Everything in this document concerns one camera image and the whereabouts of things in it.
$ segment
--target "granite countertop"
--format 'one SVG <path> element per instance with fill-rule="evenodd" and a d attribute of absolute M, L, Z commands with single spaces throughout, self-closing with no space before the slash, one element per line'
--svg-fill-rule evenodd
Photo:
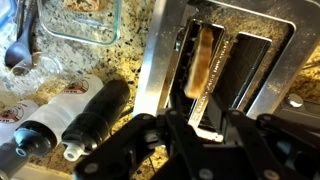
<path fill-rule="evenodd" d="M 136 86 L 143 58 L 144 47 L 147 39 L 148 26 L 155 0 L 123 0 L 121 18 L 121 38 L 110 47 L 102 47 L 84 44 L 76 41 L 65 40 L 49 35 L 36 19 L 35 30 L 32 39 L 32 51 L 44 51 L 53 53 L 61 59 L 66 72 L 74 75 L 93 73 L 99 76 L 103 82 L 111 79 L 124 78 L 127 80 L 131 98 L 126 107 L 133 107 L 136 94 Z M 0 57 L 4 56 L 6 47 L 0 45 Z M 308 63 L 320 62 L 320 44 Z M 320 68 L 302 71 L 293 83 L 290 92 L 295 92 L 305 99 L 320 102 Z M 63 89 L 60 86 L 42 86 L 37 92 L 24 96 L 15 96 L 16 99 L 33 99 L 39 105 L 48 100 Z M 7 101 L 0 103 L 0 110 L 7 107 Z M 131 116 L 122 118 L 112 129 L 113 132 L 120 129 L 131 119 Z M 59 145 L 50 154 L 44 157 L 32 156 L 30 165 L 41 166 L 48 171 L 65 173 L 71 179 L 71 172 L 77 162 L 69 162 L 63 158 L 64 147 Z M 167 160 L 164 149 L 157 148 L 151 157 L 155 170 L 159 169 Z M 150 161 L 145 161 L 134 175 L 134 179 L 149 179 L 154 173 Z"/>

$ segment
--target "black plastic part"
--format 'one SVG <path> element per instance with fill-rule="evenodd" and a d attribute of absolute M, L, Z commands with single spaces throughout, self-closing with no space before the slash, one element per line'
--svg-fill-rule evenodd
<path fill-rule="evenodd" d="M 36 121 L 22 123 L 16 130 L 15 139 L 23 139 L 16 148 L 17 154 L 23 157 L 43 156 L 57 146 L 56 136 L 50 128 Z"/>
<path fill-rule="evenodd" d="M 28 157 L 21 157 L 16 153 L 16 147 L 14 139 L 0 146 L 0 171 L 8 178 L 12 178 L 28 162 Z"/>
<path fill-rule="evenodd" d="M 119 120 L 129 98 L 130 89 L 125 81 L 109 81 L 64 131 L 62 142 L 80 141 L 85 151 L 92 151 Z"/>

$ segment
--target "label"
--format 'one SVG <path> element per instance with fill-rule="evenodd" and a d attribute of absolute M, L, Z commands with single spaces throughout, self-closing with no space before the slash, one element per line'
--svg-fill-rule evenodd
<path fill-rule="evenodd" d="M 73 82 L 66 87 L 62 91 L 62 93 L 68 93 L 68 94 L 83 94 L 87 92 L 89 89 L 89 83 L 85 79 L 81 79 L 79 81 Z"/>
<path fill-rule="evenodd" d="M 27 107 L 25 104 L 17 104 L 11 109 L 4 111 L 0 115 L 0 123 L 15 123 L 18 122 L 24 114 L 23 107 Z"/>

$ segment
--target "bottle cap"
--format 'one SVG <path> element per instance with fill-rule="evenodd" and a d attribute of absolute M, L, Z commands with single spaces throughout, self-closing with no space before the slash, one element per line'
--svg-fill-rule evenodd
<path fill-rule="evenodd" d="M 16 152 L 22 157 L 30 154 L 43 156 L 57 145 L 54 133 L 45 125 L 35 121 L 25 121 L 14 133 L 18 144 Z"/>
<path fill-rule="evenodd" d="M 68 161 L 76 161 L 84 152 L 84 145 L 82 143 L 70 143 L 64 151 L 63 156 Z"/>

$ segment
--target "glass dish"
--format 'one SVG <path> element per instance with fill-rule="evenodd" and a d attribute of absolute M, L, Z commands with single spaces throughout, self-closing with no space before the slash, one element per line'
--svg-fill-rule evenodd
<path fill-rule="evenodd" d="M 121 0 L 107 0 L 97 12 L 66 10 L 64 0 L 38 0 L 42 27 L 50 34 L 108 46 L 119 39 Z"/>

